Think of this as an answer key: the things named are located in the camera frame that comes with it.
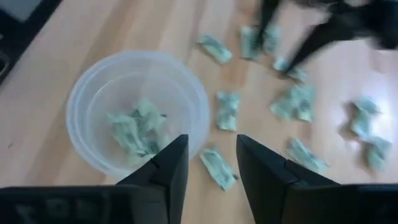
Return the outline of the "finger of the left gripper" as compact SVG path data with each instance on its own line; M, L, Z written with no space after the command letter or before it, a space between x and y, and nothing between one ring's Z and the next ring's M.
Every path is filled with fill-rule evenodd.
M259 35L262 35L273 18L280 0L262 0L260 21L259 21Z
M326 22L316 25L296 50L285 71L292 71L297 65L320 50L336 41L352 40L356 36L358 26L338 17L331 17Z

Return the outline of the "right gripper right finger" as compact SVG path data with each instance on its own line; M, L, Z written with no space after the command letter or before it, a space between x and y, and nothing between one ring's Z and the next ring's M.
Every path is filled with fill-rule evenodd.
M397 224L396 184L339 184L244 134L236 156L256 223Z

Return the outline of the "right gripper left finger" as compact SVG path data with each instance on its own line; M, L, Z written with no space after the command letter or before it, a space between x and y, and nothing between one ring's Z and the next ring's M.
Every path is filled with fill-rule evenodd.
M187 179L181 134L114 185L2 188L1 223L180 223Z

